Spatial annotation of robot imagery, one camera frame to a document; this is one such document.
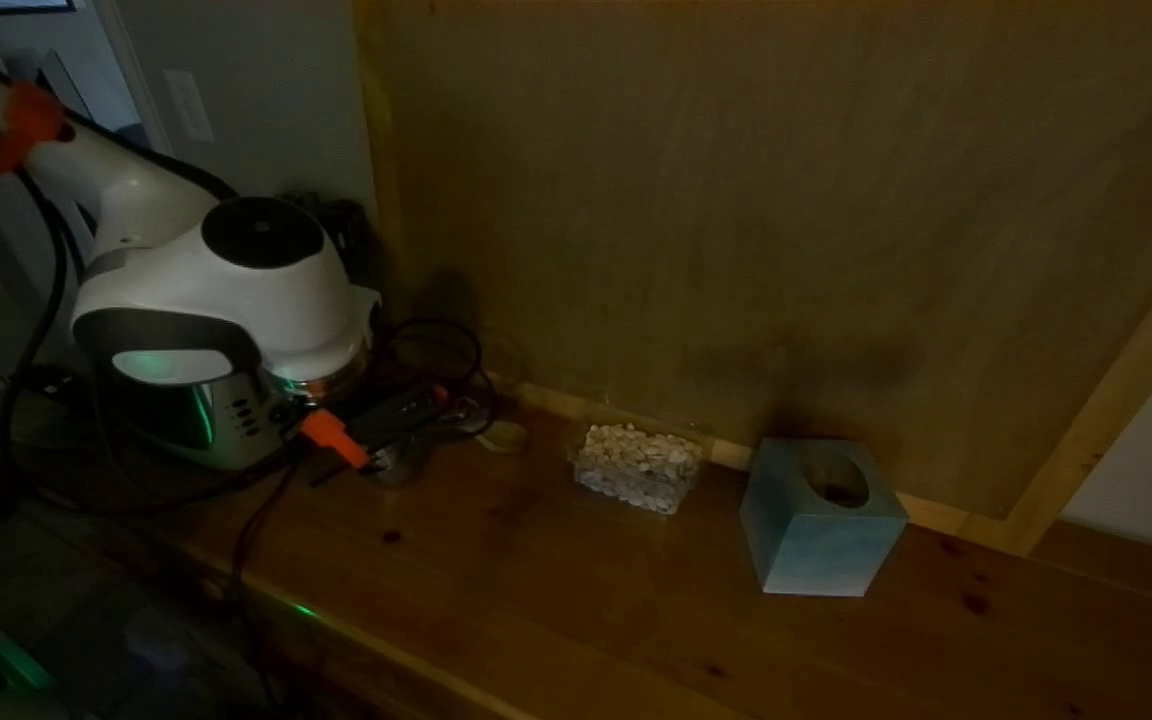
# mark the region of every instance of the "wooden table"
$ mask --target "wooden table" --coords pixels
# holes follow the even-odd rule
[[[1152,717],[1152,596],[907,532],[867,600],[761,596],[709,474],[678,518],[570,483],[568,424],[399,488],[296,483],[248,587],[393,717]],[[158,523],[224,569],[262,488]]]

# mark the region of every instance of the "light blue tissue box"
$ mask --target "light blue tissue box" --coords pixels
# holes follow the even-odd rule
[[[907,522],[863,447],[763,442],[739,523],[763,594],[863,596]]]

